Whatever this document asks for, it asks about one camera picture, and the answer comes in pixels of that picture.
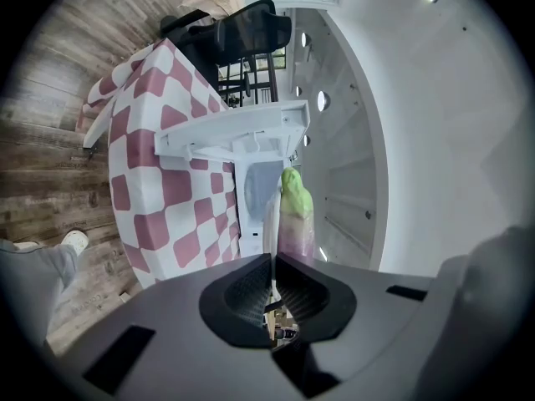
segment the gray pants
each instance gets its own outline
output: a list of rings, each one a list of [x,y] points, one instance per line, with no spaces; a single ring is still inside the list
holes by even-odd
[[[0,284],[30,342],[43,346],[59,294],[74,279],[77,259],[71,245],[19,250],[12,242],[0,239]]]

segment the wooden floor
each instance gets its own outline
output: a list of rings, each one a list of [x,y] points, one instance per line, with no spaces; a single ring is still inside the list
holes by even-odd
[[[59,0],[34,30],[0,109],[0,237],[59,243],[71,229],[89,237],[73,285],[49,328],[56,353],[121,304],[137,283],[120,243],[110,199],[106,138],[89,160],[76,127],[91,86],[158,39],[177,0]]]

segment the chair backrest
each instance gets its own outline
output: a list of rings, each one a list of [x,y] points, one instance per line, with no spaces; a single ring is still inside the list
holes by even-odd
[[[198,46],[212,62],[224,65],[283,48],[291,33],[291,19],[277,16],[271,0],[259,0],[217,21],[214,40],[203,40]]]

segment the black chair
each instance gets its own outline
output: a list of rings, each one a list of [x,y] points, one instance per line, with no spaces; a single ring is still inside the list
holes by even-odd
[[[228,65],[259,53],[271,53],[290,41],[292,21],[275,15],[271,0],[260,0],[212,25],[188,25],[209,16],[201,10],[160,22],[160,35],[170,39],[204,78],[218,90],[217,66]]]

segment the checkered tablecloth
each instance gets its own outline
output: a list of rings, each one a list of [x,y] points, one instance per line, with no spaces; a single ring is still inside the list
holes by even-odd
[[[154,152],[155,132],[227,109],[218,93],[166,39],[101,79],[84,107],[106,100],[115,219],[141,285],[239,258],[232,164]]]

